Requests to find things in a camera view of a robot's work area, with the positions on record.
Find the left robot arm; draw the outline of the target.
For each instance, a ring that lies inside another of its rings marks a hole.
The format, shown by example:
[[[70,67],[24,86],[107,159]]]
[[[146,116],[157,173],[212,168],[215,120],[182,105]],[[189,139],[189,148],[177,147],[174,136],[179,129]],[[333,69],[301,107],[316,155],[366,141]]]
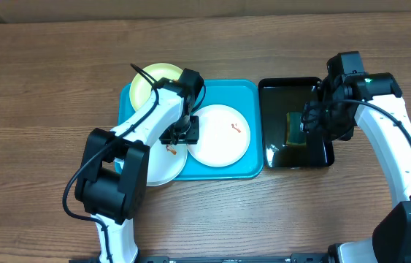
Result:
[[[145,197],[150,149],[156,142],[191,145],[199,140],[204,79],[184,69],[176,80],[155,80],[137,67],[150,84],[147,103],[111,131],[95,128],[86,140],[80,168],[62,196],[68,216],[94,222],[101,251],[98,262],[138,262],[133,218]]]

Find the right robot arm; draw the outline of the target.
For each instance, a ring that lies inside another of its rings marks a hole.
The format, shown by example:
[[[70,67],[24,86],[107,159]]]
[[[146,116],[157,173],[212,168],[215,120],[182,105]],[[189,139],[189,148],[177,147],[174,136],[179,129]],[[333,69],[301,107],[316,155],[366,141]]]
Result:
[[[305,104],[301,130],[325,140],[365,133],[385,175],[392,211],[366,240],[331,248],[335,262],[411,262],[411,122],[402,90],[390,73],[326,78]]]

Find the yellow-green plate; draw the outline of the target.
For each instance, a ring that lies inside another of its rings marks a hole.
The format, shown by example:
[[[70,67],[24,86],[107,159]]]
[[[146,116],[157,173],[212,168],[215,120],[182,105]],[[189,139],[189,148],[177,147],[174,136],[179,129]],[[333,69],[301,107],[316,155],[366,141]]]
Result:
[[[178,80],[183,70],[178,66],[168,63],[157,63],[146,66],[143,69],[155,80],[165,77],[170,80]],[[131,106],[137,111],[150,98],[151,85],[139,73],[136,74],[131,82],[129,99]]]

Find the green yellow sponge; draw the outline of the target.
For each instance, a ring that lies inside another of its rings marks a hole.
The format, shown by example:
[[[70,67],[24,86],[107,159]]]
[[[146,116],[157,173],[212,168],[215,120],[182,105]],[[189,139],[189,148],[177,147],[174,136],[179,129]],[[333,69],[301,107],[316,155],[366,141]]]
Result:
[[[301,131],[301,113],[289,112],[286,115],[286,145],[306,145],[306,134]]]

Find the white plate with stain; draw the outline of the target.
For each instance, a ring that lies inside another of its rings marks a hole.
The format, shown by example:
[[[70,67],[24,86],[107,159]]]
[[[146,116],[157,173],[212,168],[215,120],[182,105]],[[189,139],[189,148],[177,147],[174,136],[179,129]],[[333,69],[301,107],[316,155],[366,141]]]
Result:
[[[226,167],[239,161],[250,145],[250,126],[232,107],[213,104],[194,114],[199,118],[199,139],[188,152],[208,167]]]

